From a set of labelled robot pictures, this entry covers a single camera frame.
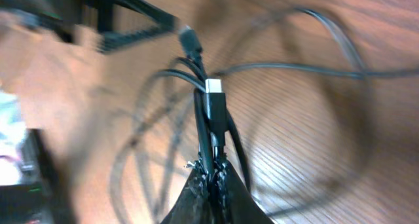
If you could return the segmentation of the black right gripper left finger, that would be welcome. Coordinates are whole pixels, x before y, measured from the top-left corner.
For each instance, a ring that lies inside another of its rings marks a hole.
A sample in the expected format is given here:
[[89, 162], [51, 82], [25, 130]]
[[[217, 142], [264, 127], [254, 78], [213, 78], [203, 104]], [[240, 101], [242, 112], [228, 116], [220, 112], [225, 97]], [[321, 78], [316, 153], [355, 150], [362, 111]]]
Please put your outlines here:
[[210, 224], [213, 223], [207, 175], [199, 160], [188, 162], [191, 168], [184, 187], [173, 208], [161, 224]]

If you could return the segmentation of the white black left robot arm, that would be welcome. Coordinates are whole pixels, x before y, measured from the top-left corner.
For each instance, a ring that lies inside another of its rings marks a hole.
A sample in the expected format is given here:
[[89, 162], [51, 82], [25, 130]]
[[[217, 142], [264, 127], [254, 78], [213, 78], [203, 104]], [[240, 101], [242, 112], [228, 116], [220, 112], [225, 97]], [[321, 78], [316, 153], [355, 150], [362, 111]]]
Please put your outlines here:
[[[117, 31], [116, 6], [145, 16], [154, 24]], [[90, 26], [100, 35], [97, 51], [103, 54], [173, 32], [177, 24], [174, 15], [145, 0], [1, 0], [1, 8], [21, 13], [25, 26], [49, 29], [65, 43], [77, 42], [78, 25]]]

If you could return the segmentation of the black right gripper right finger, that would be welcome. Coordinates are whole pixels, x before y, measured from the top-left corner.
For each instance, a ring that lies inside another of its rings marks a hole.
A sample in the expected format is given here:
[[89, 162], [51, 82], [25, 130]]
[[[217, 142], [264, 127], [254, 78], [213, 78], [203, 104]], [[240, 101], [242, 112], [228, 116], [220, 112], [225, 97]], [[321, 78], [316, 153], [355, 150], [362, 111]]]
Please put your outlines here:
[[226, 155], [215, 159], [212, 178], [212, 223], [273, 224], [260, 209]]

